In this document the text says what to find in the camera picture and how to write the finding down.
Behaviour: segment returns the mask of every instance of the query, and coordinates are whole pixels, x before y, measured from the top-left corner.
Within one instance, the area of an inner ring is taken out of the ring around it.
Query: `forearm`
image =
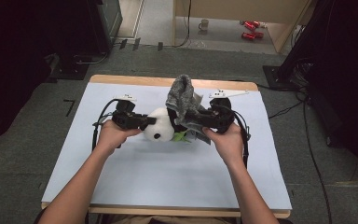
[[[39,223],[82,223],[107,157],[95,148],[48,206]]]
[[[243,162],[232,162],[227,166],[240,205],[242,222],[278,223],[261,197]]]

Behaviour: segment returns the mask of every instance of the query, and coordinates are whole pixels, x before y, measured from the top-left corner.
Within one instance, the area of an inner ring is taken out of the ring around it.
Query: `white tabletop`
[[[89,83],[42,202],[49,203],[91,153],[93,126],[103,107],[115,96],[137,98],[136,113],[149,114],[164,107],[168,87]],[[216,91],[195,89],[208,96]],[[250,126],[248,170],[270,209],[291,210],[275,150],[266,108],[259,91],[230,97],[232,108]],[[113,112],[116,103],[106,110]],[[107,160],[94,191],[91,206],[123,205],[238,209],[227,167],[214,145],[153,143],[142,134],[131,137]]]

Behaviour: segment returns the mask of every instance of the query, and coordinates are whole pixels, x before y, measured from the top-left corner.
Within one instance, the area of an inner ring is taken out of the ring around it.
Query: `human arm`
[[[108,120],[101,128],[97,146],[46,208],[38,223],[82,223],[107,158],[127,137],[140,132],[138,129],[121,130],[112,120]]]
[[[228,168],[240,206],[242,222],[278,223],[243,164],[241,128],[233,123],[223,134],[215,133],[208,128],[204,128],[203,131],[214,142],[217,152]]]

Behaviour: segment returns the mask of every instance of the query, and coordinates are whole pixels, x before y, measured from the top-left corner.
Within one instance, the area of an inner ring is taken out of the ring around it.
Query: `black cable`
[[[327,191],[326,191],[326,188],[324,186],[324,180],[322,178],[322,174],[321,172],[319,171],[319,167],[318,165],[316,164],[316,160],[315,160],[315,157],[313,156],[313,151],[312,151],[312,147],[310,146],[310,132],[308,130],[308,123],[307,123],[307,115],[306,115],[306,102],[303,102],[304,106],[303,106],[303,114],[304,114],[304,123],[305,123],[305,132],[307,134],[307,142],[308,142],[308,147],[309,147],[309,150],[310,150],[310,157],[312,158],[312,162],[313,162],[313,165],[315,166],[315,169],[316,169],[316,173],[318,174],[319,176],[319,180],[321,182],[321,185],[322,185],[322,189],[324,191],[324,199],[326,201],[326,207],[327,207],[327,215],[328,215],[328,223],[329,224],[332,224],[333,223],[333,219],[331,217],[331,210],[330,210],[330,202],[328,201],[328,197],[327,197]]]
[[[187,43],[188,39],[190,38],[190,13],[191,13],[191,0],[188,4],[188,13],[187,13],[187,36],[185,38],[185,40],[182,42],[182,44],[177,45],[177,46],[167,46],[166,48],[180,48],[182,47],[185,43]]]
[[[305,76],[311,67],[311,63],[298,63],[294,72],[294,77],[296,78],[294,81],[299,82],[301,86],[308,86],[309,82],[305,79]]]
[[[100,63],[100,62],[102,62],[103,60],[105,60],[105,58],[107,57],[107,55],[108,55],[108,53],[106,52],[106,53],[104,54],[104,56],[103,56],[100,60],[95,61],[95,62],[86,62],[86,63],[76,62],[76,63],[77,63],[77,64],[96,64],[96,63]]]
[[[247,140],[249,140],[249,138],[251,137],[251,135],[249,134],[249,131],[250,131],[250,128],[249,128],[249,126],[246,124],[246,120],[243,118],[243,116],[240,114],[240,113],[238,113],[237,111],[235,111],[235,110],[233,110],[232,112],[234,112],[235,114],[237,114],[238,116],[240,116],[241,117],[241,119],[243,120],[243,123],[245,124],[245,127],[244,127],[244,130],[246,131],[246,133],[247,133]]]
[[[301,98],[298,96],[299,93],[302,93],[302,94],[304,95],[304,99],[301,99]],[[297,98],[297,100],[300,101],[300,102],[305,102],[305,101],[307,100],[307,97],[308,97],[308,95],[307,95],[305,92],[303,92],[303,91],[297,91],[297,92],[296,92],[296,98]]]
[[[117,101],[117,99],[113,99],[106,104],[106,106],[103,108],[103,111],[101,112],[100,117],[98,117],[97,122],[93,124],[95,126],[95,129],[94,129],[94,134],[92,136],[92,150],[94,150],[94,148],[97,146],[98,126],[100,126],[100,120],[103,117],[106,108],[110,106],[114,101]]]
[[[238,122],[238,125],[240,125],[241,127],[241,138],[242,138],[242,143],[243,143],[243,152],[242,152],[242,161],[243,164],[245,165],[245,167],[248,167],[248,157],[249,157],[249,148],[248,148],[248,133],[246,132],[246,128],[247,127],[245,125],[245,127],[243,127],[243,124],[240,120],[240,118],[238,117],[239,113],[234,113],[234,117]]]
[[[271,90],[271,91],[298,91],[300,88],[302,87],[298,87],[298,89],[282,89],[282,88],[272,88],[272,87],[268,87],[268,86],[264,86],[261,84],[257,84],[257,87],[259,88],[263,88],[263,89],[267,89],[267,90]]]
[[[295,104],[295,105],[292,105],[292,106],[287,107],[287,108],[285,108],[285,109],[283,109],[283,110],[280,110],[280,111],[278,111],[276,114],[269,116],[268,119],[273,119],[273,118],[278,117],[278,116],[280,116],[280,115],[286,114],[286,113],[289,112],[291,109],[295,108],[295,107],[298,106],[298,105],[301,105],[302,103],[303,103],[303,102],[300,101],[300,102],[298,102],[298,103]]]

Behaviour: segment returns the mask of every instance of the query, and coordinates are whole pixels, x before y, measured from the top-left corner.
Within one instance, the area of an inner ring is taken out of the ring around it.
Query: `red object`
[[[248,34],[248,33],[245,33],[243,32],[242,33],[242,36],[241,36],[243,39],[248,39],[248,40],[254,40],[255,39],[255,35],[253,34]]]
[[[263,38],[264,36],[264,33],[261,33],[261,32],[253,32],[252,35],[254,35],[256,38]]]
[[[255,28],[260,27],[260,22],[259,21],[251,21],[251,23]]]
[[[255,26],[252,24],[251,21],[246,21],[243,26],[245,26],[246,28],[248,28],[248,30],[252,32],[255,30]]]

